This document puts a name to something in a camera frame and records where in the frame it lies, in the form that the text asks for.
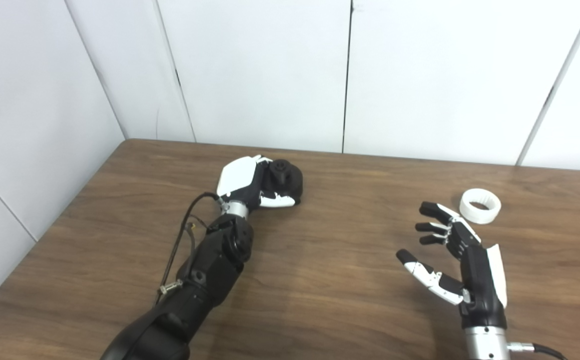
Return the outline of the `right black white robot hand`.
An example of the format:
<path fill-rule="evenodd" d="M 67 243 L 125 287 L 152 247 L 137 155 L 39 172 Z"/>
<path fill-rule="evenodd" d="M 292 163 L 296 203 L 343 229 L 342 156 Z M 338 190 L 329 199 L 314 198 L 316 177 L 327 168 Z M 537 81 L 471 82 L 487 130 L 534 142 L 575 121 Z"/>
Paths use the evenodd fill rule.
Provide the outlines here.
<path fill-rule="evenodd" d="M 508 326 L 507 283 L 497 245 L 485 248 L 467 221 L 454 210 L 435 202 L 422 202 L 419 212 L 436 222 L 416 223 L 415 229 L 426 232 L 420 244 L 438 244 L 460 263 L 461 279 L 453 278 L 420 261 L 410 251 L 400 249 L 396 258 L 427 290 L 456 305 L 462 328 Z"/>

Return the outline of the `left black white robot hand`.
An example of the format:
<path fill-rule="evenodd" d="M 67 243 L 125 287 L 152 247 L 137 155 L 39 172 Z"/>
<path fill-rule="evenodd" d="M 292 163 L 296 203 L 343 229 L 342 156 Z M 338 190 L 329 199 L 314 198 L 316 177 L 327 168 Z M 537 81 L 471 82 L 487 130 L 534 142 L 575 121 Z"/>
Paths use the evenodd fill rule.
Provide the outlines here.
<path fill-rule="evenodd" d="M 216 194 L 224 212 L 244 218 L 258 208 L 295 207 L 303 195 L 303 173 L 285 159 L 245 156 L 223 167 Z"/>

